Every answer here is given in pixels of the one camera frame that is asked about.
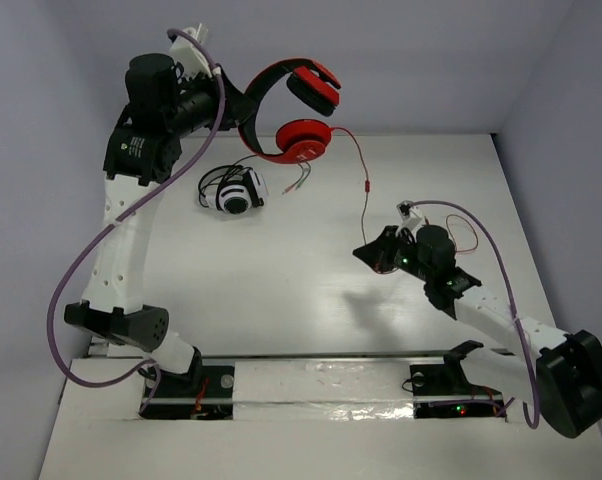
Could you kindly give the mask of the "red black headphones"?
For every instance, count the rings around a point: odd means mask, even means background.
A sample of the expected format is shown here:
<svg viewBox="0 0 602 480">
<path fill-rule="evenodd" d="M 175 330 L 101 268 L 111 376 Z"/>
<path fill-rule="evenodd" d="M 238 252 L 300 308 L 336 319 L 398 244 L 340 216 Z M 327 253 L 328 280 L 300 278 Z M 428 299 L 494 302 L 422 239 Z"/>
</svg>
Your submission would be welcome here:
<svg viewBox="0 0 602 480">
<path fill-rule="evenodd" d="M 304 105 L 305 113 L 281 114 L 274 146 L 261 142 L 258 119 L 266 97 L 283 82 L 289 94 Z M 326 152 L 333 129 L 326 119 L 340 105 L 341 83 L 315 59 L 293 57 L 277 61 L 257 74 L 244 94 L 252 102 L 250 115 L 238 127 L 239 136 L 254 155 L 280 165 L 310 163 Z"/>
</svg>

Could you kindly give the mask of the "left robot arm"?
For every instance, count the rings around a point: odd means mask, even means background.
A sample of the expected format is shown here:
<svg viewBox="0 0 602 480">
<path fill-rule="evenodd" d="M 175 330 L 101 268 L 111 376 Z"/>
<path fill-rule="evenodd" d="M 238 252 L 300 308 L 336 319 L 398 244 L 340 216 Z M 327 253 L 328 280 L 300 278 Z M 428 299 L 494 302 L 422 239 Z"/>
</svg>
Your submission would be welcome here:
<svg viewBox="0 0 602 480">
<path fill-rule="evenodd" d="M 229 130 L 251 105 L 220 65 L 201 71 L 166 54 L 133 58 L 125 74 L 128 101 L 104 160 L 103 227 L 80 254 L 97 254 L 81 299 L 63 320 L 111 344 L 139 351 L 149 368 L 168 374 L 181 394 L 203 382 L 200 353 L 169 327 L 166 309 L 145 304 L 144 267 L 164 190 L 186 170 L 174 167 L 184 137 L 200 128 Z"/>
</svg>

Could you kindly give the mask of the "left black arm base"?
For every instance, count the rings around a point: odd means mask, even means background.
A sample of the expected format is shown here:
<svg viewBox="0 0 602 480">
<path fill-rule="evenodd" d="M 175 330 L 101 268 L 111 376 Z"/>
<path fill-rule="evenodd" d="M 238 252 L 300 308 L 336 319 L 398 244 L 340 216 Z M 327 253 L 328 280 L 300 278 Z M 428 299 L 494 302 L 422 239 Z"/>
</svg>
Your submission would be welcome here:
<svg viewBox="0 0 602 480">
<path fill-rule="evenodd" d="M 195 349 L 189 370 L 184 374 L 161 371 L 161 380 L 151 394 L 156 379 L 153 367 L 140 371 L 146 381 L 140 416 L 147 420 L 232 420 L 235 365 L 209 363 Z"/>
</svg>

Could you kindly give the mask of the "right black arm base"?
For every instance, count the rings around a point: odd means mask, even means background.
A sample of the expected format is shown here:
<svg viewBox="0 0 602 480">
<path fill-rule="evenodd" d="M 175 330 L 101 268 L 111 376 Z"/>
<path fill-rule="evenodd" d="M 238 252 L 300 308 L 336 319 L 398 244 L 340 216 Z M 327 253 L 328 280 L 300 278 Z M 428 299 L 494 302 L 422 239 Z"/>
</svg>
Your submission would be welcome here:
<svg viewBox="0 0 602 480">
<path fill-rule="evenodd" d="M 416 419 L 505 418 L 502 394 L 471 384 L 461 368 L 469 353 L 482 347 L 466 341 L 447 351 L 438 364 L 416 364 L 401 388 L 414 399 Z"/>
</svg>

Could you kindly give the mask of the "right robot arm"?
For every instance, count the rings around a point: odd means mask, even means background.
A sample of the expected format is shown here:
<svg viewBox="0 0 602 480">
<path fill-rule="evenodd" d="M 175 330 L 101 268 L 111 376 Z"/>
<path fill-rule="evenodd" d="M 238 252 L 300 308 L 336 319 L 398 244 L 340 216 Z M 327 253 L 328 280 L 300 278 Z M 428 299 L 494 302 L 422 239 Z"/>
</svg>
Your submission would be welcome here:
<svg viewBox="0 0 602 480">
<path fill-rule="evenodd" d="M 457 265 L 444 228 L 426 225 L 410 232 L 388 226 L 353 254 L 377 274 L 401 270 L 418 278 L 435 309 L 507 350 L 500 355 L 478 341 L 449 350 L 442 378 L 451 391 L 494 388 L 526 404 L 529 420 L 541 417 L 570 439 L 602 419 L 599 339 L 585 330 L 570 334 L 514 315 L 510 305 Z"/>
</svg>

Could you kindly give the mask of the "white black striped headphones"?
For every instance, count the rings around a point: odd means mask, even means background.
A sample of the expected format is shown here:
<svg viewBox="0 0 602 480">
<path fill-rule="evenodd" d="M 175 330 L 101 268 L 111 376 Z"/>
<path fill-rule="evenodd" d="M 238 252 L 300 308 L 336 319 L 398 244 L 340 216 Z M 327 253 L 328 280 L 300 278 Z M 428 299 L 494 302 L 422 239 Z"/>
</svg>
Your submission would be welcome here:
<svg viewBox="0 0 602 480">
<path fill-rule="evenodd" d="M 222 165 L 206 172 L 197 185 L 198 201 L 230 215 L 264 207 L 269 196 L 263 175 L 252 167 Z"/>
</svg>

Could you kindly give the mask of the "aluminium rail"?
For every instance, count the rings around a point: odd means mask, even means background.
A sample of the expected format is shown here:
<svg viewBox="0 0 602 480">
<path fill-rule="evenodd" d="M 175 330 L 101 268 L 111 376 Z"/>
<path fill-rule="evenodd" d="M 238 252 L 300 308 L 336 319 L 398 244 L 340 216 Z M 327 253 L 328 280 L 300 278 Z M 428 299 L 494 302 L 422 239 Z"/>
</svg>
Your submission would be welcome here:
<svg viewBox="0 0 602 480">
<path fill-rule="evenodd" d="M 228 354 L 205 355 L 203 360 L 294 360 L 294 359 L 408 359 L 408 358 L 442 358 L 448 350 L 417 350 L 410 352 L 341 352 L 341 353 L 292 353 L 292 354 Z"/>
</svg>

